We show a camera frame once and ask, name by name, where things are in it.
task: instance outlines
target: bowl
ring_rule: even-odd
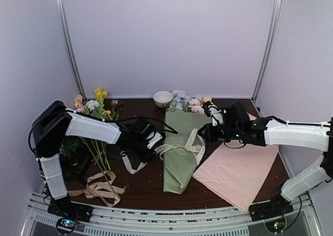
[[[168,91],[156,92],[153,97],[156,106],[160,108],[167,108],[173,100],[173,94]]]

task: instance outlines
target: wooden table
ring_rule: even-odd
[[[241,101],[244,103],[247,111],[254,115],[257,114],[252,102],[247,99],[214,99],[217,106],[225,106],[231,102]],[[110,107],[110,100],[106,100],[106,109]],[[155,106],[152,99],[123,99],[121,119],[133,116],[152,116],[164,121],[165,109]],[[163,125],[153,121],[157,129],[162,129]],[[220,145],[220,142],[207,145],[203,161],[209,157],[212,152]],[[229,203],[222,200],[216,194],[207,189],[194,178],[188,184],[186,191],[179,195],[163,192],[163,162],[159,157],[155,157],[145,168],[131,175],[125,169],[120,157],[120,151],[115,146],[109,146],[109,162],[112,171],[115,172],[117,178],[114,182],[115,186],[127,186],[125,194],[121,195],[121,202],[117,205],[119,208],[132,209],[199,209],[199,208],[216,208],[230,206]],[[139,164],[138,159],[131,159],[132,164],[136,167]],[[93,174],[99,173],[99,169],[95,165],[91,165],[85,178]],[[255,202],[269,200],[276,188],[285,180],[288,174],[278,155],[272,166],[272,169],[266,178]],[[66,183],[68,190],[82,189],[77,182]],[[83,202],[94,205],[104,205],[100,199],[88,200],[84,195],[73,197],[73,201]]]

